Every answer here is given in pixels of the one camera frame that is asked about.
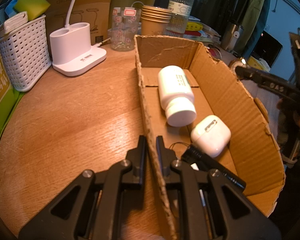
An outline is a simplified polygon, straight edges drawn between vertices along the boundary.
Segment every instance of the blue curtain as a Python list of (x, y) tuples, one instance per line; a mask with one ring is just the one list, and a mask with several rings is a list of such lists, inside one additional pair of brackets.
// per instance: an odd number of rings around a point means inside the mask
[(263, 3), (262, 9), (261, 9), (260, 16), (257, 21), (256, 27), (254, 28), (250, 39), (248, 40), (246, 46), (244, 47), (244, 50), (242, 53), (243, 57), (248, 58), (251, 55), (254, 47), (256, 46), (256, 44), (259, 40), (259, 37), (261, 36), (261, 33), (263, 32), (263, 30), (266, 27), (269, 9), (270, 9), (270, 0), (265, 0)]

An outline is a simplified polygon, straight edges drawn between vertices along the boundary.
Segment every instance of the white wall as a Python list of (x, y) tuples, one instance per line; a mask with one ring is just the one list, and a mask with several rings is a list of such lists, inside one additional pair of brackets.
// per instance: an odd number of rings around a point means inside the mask
[[(298, 6), (298, 0), (292, 0)], [(278, 0), (276, 12), (272, 12), (276, 0), (271, 0), (269, 15), (266, 22), (266, 31), (279, 41), (283, 48), (276, 62), (271, 68), (271, 73), (288, 79), (294, 70), (294, 61), (290, 49), (289, 32), (297, 33), (300, 27), (300, 15), (283, 0)]]

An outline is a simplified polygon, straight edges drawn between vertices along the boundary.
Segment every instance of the white pill bottle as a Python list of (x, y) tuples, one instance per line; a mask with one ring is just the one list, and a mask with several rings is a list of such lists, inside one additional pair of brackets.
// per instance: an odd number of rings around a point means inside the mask
[(182, 68), (167, 66), (158, 74), (160, 104), (173, 127), (191, 124), (197, 117), (194, 95)]

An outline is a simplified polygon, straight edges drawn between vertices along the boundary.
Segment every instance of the stack of paper cups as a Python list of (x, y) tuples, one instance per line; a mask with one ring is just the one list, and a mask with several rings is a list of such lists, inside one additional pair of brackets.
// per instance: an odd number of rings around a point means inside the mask
[(164, 35), (171, 19), (169, 9), (144, 5), (141, 12), (142, 35)]

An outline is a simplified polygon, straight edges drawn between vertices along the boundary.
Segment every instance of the black monitor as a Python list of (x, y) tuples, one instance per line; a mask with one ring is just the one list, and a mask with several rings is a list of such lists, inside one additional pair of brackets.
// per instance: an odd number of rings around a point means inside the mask
[(272, 67), (281, 50), (282, 44), (269, 33), (263, 31), (253, 49), (252, 56), (257, 54), (268, 63), (269, 67)]

